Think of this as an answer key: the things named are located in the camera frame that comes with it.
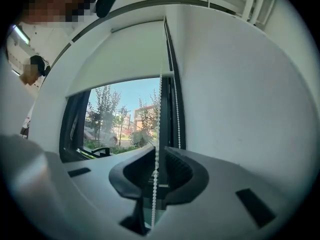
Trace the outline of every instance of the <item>headphones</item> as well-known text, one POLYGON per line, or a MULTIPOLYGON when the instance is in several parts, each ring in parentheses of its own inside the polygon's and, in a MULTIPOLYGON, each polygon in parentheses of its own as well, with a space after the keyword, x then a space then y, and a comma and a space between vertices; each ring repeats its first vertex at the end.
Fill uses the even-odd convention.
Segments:
POLYGON ((78 20, 78 16, 83 16, 85 13, 85 10, 90 10, 90 5, 95 3, 93 13, 96 13, 96 15, 99 18, 106 17, 111 7, 114 5, 116 0, 84 0, 83 3, 78 4, 78 8, 75 10, 72 10, 71 13, 65 16, 66 22, 75 22, 78 20))

